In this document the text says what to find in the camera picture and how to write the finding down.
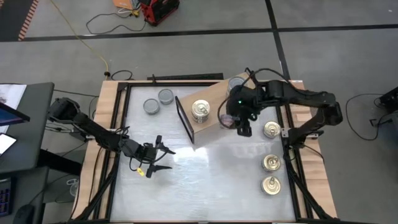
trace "desk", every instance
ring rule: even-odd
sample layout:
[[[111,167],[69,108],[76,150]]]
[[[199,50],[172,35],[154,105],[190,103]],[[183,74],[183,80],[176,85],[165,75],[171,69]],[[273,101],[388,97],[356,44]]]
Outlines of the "desk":
[[[47,183],[49,168],[39,167],[31,170],[25,170],[16,174],[1,174],[0,177],[12,176],[15,180],[14,198],[12,200],[12,213],[5,217],[0,217],[0,223],[12,223],[18,209],[27,205],[40,191],[42,191]],[[43,196],[44,193],[38,195],[31,203],[35,207],[33,223],[42,223],[43,219]]]
[[[73,175],[80,175],[81,164],[40,149],[47,122],[54,83],[27,85],[17,110],[30,121],[13,124],[7,134],[17,141],[0,157],[0,174],[47,166]]]
[[[151,81],[129,81],[133,83],[150,83]],[[209,80],[201,81],[201,80],[194,80],[194,81],[158,81],[162,83],[167,82],[209,82]],[[294,81],[294,85],[297,88],[304,89],[304,85],[301,81]],[[118,92],[118,82],[116,81],[104,81],[101,93],[99,95],[97,108],[96,108],[96,115],[94,121],[98,124],[102,125],[104,128],[111,127],[111,120],[114,113],[114,107],[118,107],[118,112],[116,115],[116,125],[115,127],[118,128],[121,125],[121,118],[122,118],[122,111],[124,106],[124,99],[126,96],[125,91],[121,92],[120,102],[115,104],[116,95]],[[292,117],[295,126],[300,126],[306,120],[311,118],[310,110],[307,107],[303,106],[291,106],[292,110]],[[287,116],[285,109],[282,108],[282,115],[284,116],[284,123],[287,124]],[[307,140],[306,144],[318,151],[320,151],[319,144],[317,140]],[[91,198],[95,195],[98,184],[100,182],[100,176],[103,169],[103,161],[105,151],[102,150],[99,152],[99,158],[97,166],[95,167],[95,161],[98,154],[100,147],[94,141],[88,143],[87,151],[85,160],[83,162],[83,168],[81,171],[81,184],[80,184],[80,196],[77,200],[76,210],[73,214],[73,218],[79,216],[79,214],[84,210],[84,208],[88,205],[90,201],[89,195],[92,191]],[[319,158],[318,155],[314,154],[313,152],[309,151],[308,149],[301,149],[300,155],[302,158],[303,169],[305,178],[307,181],[307,187],[309,191],[312,193],[314,198],[317,202],[325,209],[325,211],[335,217],[336,211],[335,206],[333,203],[333,199],[331,197],[331,192],[329,188],[328,179],[326,176],[325,167],[323,165],[322,159]],[[110,167],[113,164],[113,157],[114,154],[111,154],[111,159],[109,160],[110,165],[108,166],[108,172]],[[108,202],[109,196],[109,188],[103,195],[101,201],[101,207],[99,210],[99,218],[106,217],[106,205]],[[303,204],[303,197],[300,193],[299,189],[297,189],[297,196],[300,205],[301,216],[306,217],[305,206]]]
[[[49,168],[80,175],[80,163],[40,149],[53,89],[53,83],[27,85],[17,110],[29,116],[30,121],[11,125],[7,130],[7,134],[16,138],[17,142],[1,155],[0,174],[2,177],[14,177],[16,190],[12,213],[1,217],[0,223],[12,223],[18,209],[43,190]],[[36,197],[32,205],[35,207],[34,223],[41,223],[43,194]]]

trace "can lid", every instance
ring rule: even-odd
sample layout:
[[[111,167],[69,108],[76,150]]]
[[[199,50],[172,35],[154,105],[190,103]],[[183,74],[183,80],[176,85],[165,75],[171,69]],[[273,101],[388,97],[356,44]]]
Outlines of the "can lid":
[[[160,102],[165,105],[171,104],[174,99],[173,92],[169,89],[161,90],[157,96],[159,97]]]
[[[148,99],[144,102],[144,110],[149,114],[156,114],[160,110],[159,103],[155,99]]]
[[[280,160],[277,156],[269,154],[262,161],[262,166],[267,170],[275,171],[280,167]]]
[[[264,125],[264,134],[269,138],[274,138],[280,134],[280,126],[275,121],[268,121]]]
[[[262,181],[262,189],[270,195],[275,195],[280,192],[280,182],[276,177],[267,177]]]
[[[206,100],[196,100],[192,104],[192,114],[198,118],[210,113],[210,105]]]
[[[234,88],[237,85],[242,85],[244,81],[245,81],[245,79],[242,77],[230,78],[228,81],[228,88],[231,90],[232,88]]]

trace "cable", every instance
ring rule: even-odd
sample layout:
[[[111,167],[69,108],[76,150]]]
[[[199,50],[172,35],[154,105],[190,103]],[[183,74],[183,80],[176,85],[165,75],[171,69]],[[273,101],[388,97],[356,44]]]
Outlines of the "cable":
[[[57,181],[57,180],[60,180],[60,179],[62,179],[62,178],[64,178],[64,177],[67,177],[67,176],[69,176],[69,175],[71,175],[71,174],[63,175],[63,176],[61,176],[61,177],[59,177],[59,178],[57,178],[57,179],[51,181],[50,183],[46,184],[46,185],[43,187],[43,189],[42,189],[39,193],[37,193],[37,194],[35,195],[35,197],[32,198],[32,200],[30,200],[29,204],[31,204],[31,203],[36,199],[36,197],[39,196],[49,185],[53,184],[53,183],[54,183],[55,181]]]
[[[380,97],[377,97],[376,99],[373,100],[373,104],[377,107],[377,108],[382,108],[381,106],[377,105],[376,100],[380,100]]]
[[[351,98],[348,99],[347,102],[346,102],[346,118],[347,118],[347,123],[348,123],[348,125],[349,125],[349,128],[351,128],[351,130],[352,130],[358,137],[360,137],[361,139],[366,140],[366,141],[373,141],[373,140],[377,139],[377,137],[379,136],[379,125],[380,125],[382,119],[383,119],[385,116],[390,115],[390,114],[393,114],[393,113],[385,114],[385,115],[383,115],[383,116],[380,117],[379,121],[377,122],[377,126],[376,126],[376,135],[375,135],[373,138],[365,138],[365,137],[362,137],[361,135],[358,134],[357,131],[355,131],[355,129],[354,129],[353,126],[351,125],[351,122],[349,121],[349,118],[348,118],[348,103],[349,103],[352,99],[355,99],[355,98],[357,98],[357,97],[359,97],[359,96],[364,96],[364,95],[382,95],[382,94],[380,94],[380,93],[363,93],[363,94],[358,94],[358,95],[356,95],[356,96],[351,97]]]
[[[107,61],[104,59],[104,57],[98,53],[96,50],[92,49],[88,44],[86,44],[86,42],[84,42],[75,32],[75,30],[73,29],[72,25],[70,25],[68,19],[63,15],[63,13],[61,12],[61,10],[58,8],[58,6],[53,2],[53,0],[50,0],[51,3],[54,5],[54,7],[57,9],[57,11],[60,13],[60,15],[63,17],[63,19],[65,20],[65,22],[67,22],[69,28],[72,30],[73,34],[75,35],[75,37],[80,40],[80,42],[82,42],[87,48],[89,48],[91,50],[91,52],[95,55],[97,55],[104,63],[105,63],[105,72],[109,73],[109,65],[107,63]]]
[[[135,171],[137,171],[137,169],[132,169],[132,168],[131,168],[131,161],[132,161],[132,157],[130,157],[129,167],[130,167],[130,170],[131,170],[131,171],[135,172]]]
[[[119,9],[119,10],[118,10],[118,13],[119,13],[119,14],[124,14],[124,13],[127,13],[127,12],[128,12],[128,13],[131,13],[131,12],[132,12],[132,10],[122,11],[122,10],[124,10],[124,9],[125,9],[125,8]]]
[[[71,150],[69,150],[68,152],[66,152],[64,155],[62,155],[61,157],[64,157],[64,156],[66,156],[67,154],[69,154],[69,153],[71,153],[71,152],[73,152],[74,150],[76,150],[76,149],[78,149],[78,148],[80,148],[80,147],[82,147],[84,144],[86,144],[88,141],[86,141],[86,142],[83,142],[83,144],[81,144],[81,145],[79,145],[78,147],[75,147],[75,148],[73,148],[73,149],[71,149]]]
[[[307,148],[311,149],[313,152],[317,153],[322,158],[323,163],[325,163],[325,158],[323,158],[323,155],[320,154],[320,152],[316,151],[314,148],[311,148],[310,146],[307,146],[307,145],[304,145],[304,147],[307,147]]]
[[[45,129],[46,131],[52,131],[55,133],[63,133],[63,134],[70,134],[70,133],[80,133],[80,131],[58,131],[58,130],[54,130],[54,129]]]
[[[73,216],[73,214],[76,211],[77,203],[79,202],[79,192],[80,192],[80,176],[79,176],[79,187],[77,188],[76,197],[75,197],[76,198],[76,203],[75,203],[75,206],[73,206],[72,212],[71,212],[70,217],[68,218],[68,220],[72,219],[72,216]]]
[[[66,129],[66,130],[69,130],[69,131],[71,131],[71,130],[72,130],[72,129],[68,128],[68,127],[65,127],[64,125],[57,124],[57,123],[47,123],[47,124],[52,124],[52,125],[55,125],[55,126],[58,126],[58,127],[64,128],[64,129]]]
[[[69,192],[69,191],[70,191],[70,189],[67,189],[66,191],[62,192],[60,195],[58,195],[58,196],[55,198],[54,202],[55,202],[55,203],[71,203],[71,202],[74,202],[74,200],[72,200],[72,201],[66,201],[66,202],[59,202],[59,201],[58,201],[58,199],[59,199],[62,195],[64,195],[65,193],[67,193],[67,192]]]
[[[101,150],[102,150],[102,147],[98,150],[97,158],[95,159],[94,170],[93,170],[93,180],[91,181],[91,190],[90,190],[90,196],[88,197],[88,201],[91,200],[91,194],[93,193],[95,169],[96,169],[96,167],[97,167],[97,162],[98,162],[98,158],[100,157],[100,152],[101,152]]]
[[[97,111],[97,110],[94,110],[93,113],[91,114],[91,117],[92,117],[93,119],[94,119],[95,111]]]
[[[99,17],[99,16],[111,16],[111,15],[117,15],[118,17],[120,17],[120,18],[122,18],[122,19],[125,19],[125,18],[128,18],[128,17],[131,16],[131,14],[129,14],[129,15],[127,15],[127,16],[120,16],[120,15],[117,14],[117,13],[98,14],[98,15],[96,15],[95,17],[91,18],[91,19],[86,23],[86,27],[87,27],[88,32],[91,33],[91,34],[94,34],[94,35],[108,34],[108,33],[112,32],[112,31],[116,30],[116,29],[119,28],[119,27],[124,27],[124,28],[126,28],[127,30],[133,31],[133,32],[140,32],[140,31],[142,31],[142,30],[145,28],[145,25],[147,24],[147,22],[144,21],[144,25],[141,27],[141,29],[138,29],[138,30],[130,29],[130,28],[126,27],[125,25],[120,24],[120,25],[118,25],[118,26],[114,27],[113,29],[108,30],[108,31],[106,31],[106,32],[97,32],[97,33],[96,33],[96,32],[92,32],[92,31],[90,30],[90,28],[88,28],[88,24],[91,23],[91,22],[92,22],[94,19],[96,19],[97,17]]]
[[[72,130],[71,129],[63,129],[63,128],[60,128],[60,127],[50,127],[50,126],[46,126],[45,127],[46,128],[46,130],[49,130],[49,131],[56,131],[56,132],[71,132]]]
[[[166,154],[167,154],[167,151],[165,151],[163,153],[163,155],[161,155],[158,159],[155,159],[154,163],[160,161],[164,156],[166,156]]]
[[[117,72],[115,72],[115,73],[113,73],[113,74],[111,75],[111,79],[112,79],[112,80],[115,80],[113,77],[114,77],[116,74],[121,73],[121,72],[128,72],[128,73],[130,73],[129,78],[125,79],[126,81],[127,81],[127,80],[134,80],[134,79],[132,78],[132,71],[129,71],[129,70],[120,70],[120,71],[117,71]]]
[[[65,91],[65,90],[54,90],[54,91],[59,91],[61,93],[70,93],[70,94],[75,94],[75,95],[81,95],[81,96],[98,97],[98,96],[95,96],[95,95],[84,94],[84,93],[75,93],[75,92],[70,92],[70,91]]]
[[[91,99],[91,101],[90,101],[90,104],[88,105],[88,117],[90,118],[90,115],[91,115],[91,104],[94,102],[94,100],[95,99],[97,99],[98,98],[98,96],[95,96],[95,97],[93,97],[92,99]]]

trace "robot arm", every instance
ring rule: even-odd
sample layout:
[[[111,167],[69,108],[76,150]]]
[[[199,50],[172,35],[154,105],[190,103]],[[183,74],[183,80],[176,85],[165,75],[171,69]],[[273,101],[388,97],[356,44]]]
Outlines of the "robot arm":
[[[343,120],[340,105],[332,93],[298,90],[290,82],[278,80],[259,83],[255,76],[251,78],[256,84],[255,89],[236,86],[230,91],[226,103],[226,112],[233,117],[238,135],[250,137],[249,120],[257,120],[260,112],[269,106],[296,104],[318,108],[317,114],[301,127],[289,129],[291,146],[302,144],[309,134],[324,125],[335,126]]]
[[[116,153],[123,152],[127,157],[134,158],[142,164],[149,164],[146,176],[150,178],[153,172],[161,169],[171,169],[171,167],[154,165],[159,161],[156,159],[158,150],[175,154],[162,143],[162,136],[157,136],[155,145],[144,143],[144,145],[129,139],[123,133],[112,132],[104,129],[99,124],[91,120],[86,114],[80,111],[80,106],[69,98],[57,98],[49,109],[48,119],[61,124],[72,124],[78,129],[95,137],[95,141],[99,146],[106,150]]]

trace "gold can lid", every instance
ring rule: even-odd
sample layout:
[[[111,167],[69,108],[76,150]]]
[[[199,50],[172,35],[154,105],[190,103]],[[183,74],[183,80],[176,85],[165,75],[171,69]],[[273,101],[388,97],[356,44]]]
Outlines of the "gold can lid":
[[[267,177],[262,181],[263,191],[269,195],[275,195],[280,192],[280,182],[276,177]]]
[[[262,161],[262,166],[269,171],[275,171],[280,167],[280,160],[277,156],[269,154]]]
[[[280,126],[275,121],[268,121],[264,125],[264,134],[269,138],[274,138],[280,134]]]
[[[210,113],[210,104],[206,100],[196,100],[192,104],[192,114],[201,119]]]

